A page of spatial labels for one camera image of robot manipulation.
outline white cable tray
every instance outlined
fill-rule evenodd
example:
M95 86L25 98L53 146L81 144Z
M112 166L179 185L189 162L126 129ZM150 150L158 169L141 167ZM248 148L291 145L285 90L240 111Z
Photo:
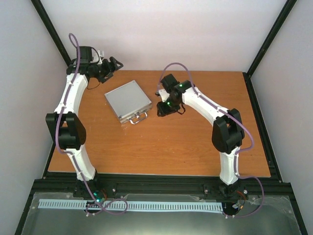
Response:
M127 201L129 212L210 212L222 213L221 203L217 202L146 202L146 201ZM92 201L87 200L61 200L61 199L40 199L39 209L74 209L85 210L87 204ZM116 201L107 207L109 211L123 211L126 204ZM100 210L97 205L90 207L89 210Z

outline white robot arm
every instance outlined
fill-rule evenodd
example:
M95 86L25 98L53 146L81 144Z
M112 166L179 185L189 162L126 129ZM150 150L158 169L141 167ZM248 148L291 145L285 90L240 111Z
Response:
M86 152L86 130L78 118L79 105L91 77L95 77L99 82L104 83L113 76L113 72L122 68L123 65L113 57L110 57L110 61L108 61L100 55L100 52L97 52L98 61L93 62L91 52L93 48L79 48L81 53L80 66L75 80L72 83L75 74L74 71L76 70L76 60L73 60L67 69L67 83L61 101L54 110L54 113L46 115L45 120L53 140L55 140L56 128L58 128L58 144L60 149L64 150L72 161L77 179L83 180L80 174L82 172L85 180L89 181L94 179L96 170L91 164ZM57 119L61 114L60 126L57 126Z
M235 183L238 180L236 175L236 172L238 172L238 161L235 161L235 157L244 138L244 132L221 111L235 115L236 119L239 119L241 122L239 112L237 110L229 111L227 108L220 106L201 94L197 87L193 89L189 81L179 83L171 74L165 76L161 84L164 86L164 89L158 91L158 95L162 99L162 102L159 102L157 105L158 116L163 117L176 113L180 109L180 104L182 107L183 104L186 104L205 117L213 126L212 142L220 152L220 179L226 185Z

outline white wall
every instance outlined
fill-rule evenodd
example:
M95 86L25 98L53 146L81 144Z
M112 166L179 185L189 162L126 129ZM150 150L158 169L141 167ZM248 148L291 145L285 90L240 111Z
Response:
M29 0L0 1L0 234L14 234L52 139L66 65Z
M313 234L313 1L296 3L252 82L284 181Z
M162 70L177 61L207 71L247 71L285 2L42 0L67 50L70 28L125 70Z

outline orange tabletop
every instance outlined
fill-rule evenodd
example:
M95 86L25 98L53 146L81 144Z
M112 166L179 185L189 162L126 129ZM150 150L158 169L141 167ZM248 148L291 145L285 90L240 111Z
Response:
M169 71L182 82L184 71ZM191 72L202 93L221 106L240 111L244 126L252 133L255 147L239 156L243 175L270 177L258 128L241 72ZM87 131L86 149L99 173L218 176L220 156L211 142L212 126L186 106L184 115L157 116L160 97L154 95L161 71L118 71L104 84L85 90L79 119ZM136 125L121 124L104 93L135 80L153 103L148 118ZM89 88L98 84L95 78ZM248 135L241 148L250 146ZM48 171L74 172L67 155L56 150Z

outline silver case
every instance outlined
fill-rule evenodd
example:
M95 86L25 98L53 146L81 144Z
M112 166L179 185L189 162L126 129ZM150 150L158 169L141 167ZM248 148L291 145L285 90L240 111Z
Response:
M137 124L147 118L147 111L152 108L151 100L135 81L105 93L104 96L121 123L130 121Z

